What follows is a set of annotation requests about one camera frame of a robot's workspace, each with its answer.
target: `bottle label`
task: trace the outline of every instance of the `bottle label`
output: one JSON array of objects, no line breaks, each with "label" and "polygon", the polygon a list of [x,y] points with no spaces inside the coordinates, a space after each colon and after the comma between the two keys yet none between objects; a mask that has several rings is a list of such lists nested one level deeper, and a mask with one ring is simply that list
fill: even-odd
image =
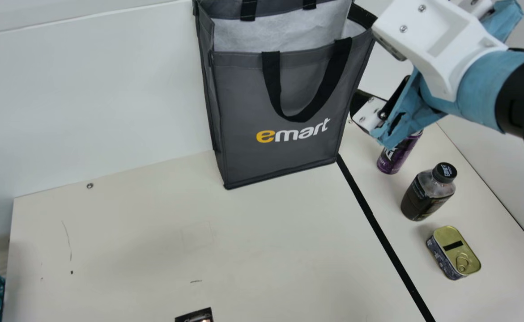
[{"label": "bottle label", "polygon": [[429,209],[425,210],[424,216],[429,216],[430,214],[439,210],[440,206],[442,206],[449,199],[451,199],[451,196],[446,196],[444,198],[431,198],[431,204]]},{"label": "bottle label", "polygon": [[419,210],[421,216],[423,217],[429,216],[430,214],[439,210],[439,208],[452,197],[452,195],[450,195],[442,198],[430,198],[427,195],[427,192],[425,192],[425,189],[423,189],[423,186],[417,177],[415,177],[415,180],[413,180],[413,184],[411,186],[413,187],[413,191],[419,200],[429,200],[428,205]]}]

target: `black bag handle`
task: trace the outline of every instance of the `black bag handle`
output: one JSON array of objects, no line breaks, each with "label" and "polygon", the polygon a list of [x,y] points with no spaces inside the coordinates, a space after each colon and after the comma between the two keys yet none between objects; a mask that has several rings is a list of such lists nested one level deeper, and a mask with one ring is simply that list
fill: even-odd
[{"label": "black bag handle", "polygon": [[272,107],[276,113],[290,122],[304,123],[309,121],[328,101],[329,97],[335,90],[335,87],[339,83],[347,59],[349,58],[351,46],[352,39],[350,37],[335,41],[333,45],[333,55],[331,59],[329,59],[328,66],[325,69],[325,74],[320,87],[317,89],[317,93],[301,112],[292,116],[287,116],[282,110],[280,52],[262,52],[262,73],[264,74],[264,81],[266,82],[266,88],[270,95],[270,102],[272,102]]},{"label": "black bag handle", "polygon": [[[256,20],[256,8],[258,7],[258,0],[242,0],[242,9],[240,11],[240,20],[254,21]],[[303,0],[303,10],[311,10],[317,8],[317,0]]]}]

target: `black tape strip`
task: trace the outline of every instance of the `black tape strip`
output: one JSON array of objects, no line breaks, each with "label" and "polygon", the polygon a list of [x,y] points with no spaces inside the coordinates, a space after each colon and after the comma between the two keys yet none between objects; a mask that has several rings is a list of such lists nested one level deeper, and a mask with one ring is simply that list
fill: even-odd
[{"label": "black tape strip", "polygon": [[242,21],[256,20],[256,7],[258,7],[258,0],[242,0],[242,10],[240,11],[240,20]]},{"label": "black tape strip", "polygon": [[354,192],[355,199],[358,200],[359,206],[362,208],[364,214],[366,215],[366,218],[369,221],[371,228],[375,232],[377,238],[379,239],[379,242],[383,246],[383,249],[385,249],[385,253],[387,253],[387,256],[393,263],[393,267],[395,267],[395,270],[399,274],[399,277],[401,277],[401,280],[403,281],[403,284],[405,284],[405,287],[407,288],[407,291],[409,291],[409,294],[413,298],[413,301],[415,302],[415,304],[417,304],[419,312],[421,312],[421,315],[423,315],[426,322],[435,322],[435,318],[433,318],[431,312],[427,308],[427,305],[423,301],[423,298],[421,298],[421,295],[419,295],[419,292],[417,291],[415,284],[413,284],[413,281],[411,281],[409,274],[407,274],[405,267],[403,267],[403,264],[399,260],[399,257],[397,257],[397,254],[393,250],[391,243],[389,243],[389,240],[387,240],[387,237],[385,236],[383,230],[381,229],[381,226],[379,226],[379,223],[375,219],[373,211],[367,203],[366,198],[363,196],[361,190],[359,190],[358,184],[355,182],[353,176],[351,175],[349,169],[347,169],[345,162],[339,154],[337,155],[337,166],[339,166],[339,169],[341,170],[341,173],[343,173],[347,183],[349,184],[349,187]]},{"label": "black tape strip", "polygon": [[370,29],[377,20],[377,16],[356,4],[351,4],[349,7],[347,18],[356,24],[362,25],[366,29]]},{"label": "black tape strip", "polygon": [[461,247],[463,245],[464,245],[464,243],[462,241],[458,241],[458,242],[450,243],[447,246],[444,246],[443,249],[444,249],[444,251],[450,251],[452,249],[455,249],[457,247]]},{"label": "black tape strip", "polygon": [[303,0],[303,10],[311,10],[317,8],[317,0]]}]

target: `white panel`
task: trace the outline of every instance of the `white panel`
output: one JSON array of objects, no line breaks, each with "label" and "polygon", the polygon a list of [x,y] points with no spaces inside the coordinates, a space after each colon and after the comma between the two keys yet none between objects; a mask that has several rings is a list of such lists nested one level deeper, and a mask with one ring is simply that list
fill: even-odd
[{"label": "white panel", "polygon": [[0,0],[0,31],[172,0]]},{"label": "white panel", "polygon": [[189,0],[0,33],[0,235],[16,196],[208,149]]},{"label": "white panel", "polygon": [[[524,48],[524,19],[507,44]],[[439,124],[524,228],[524,141],[452,116]]]}]

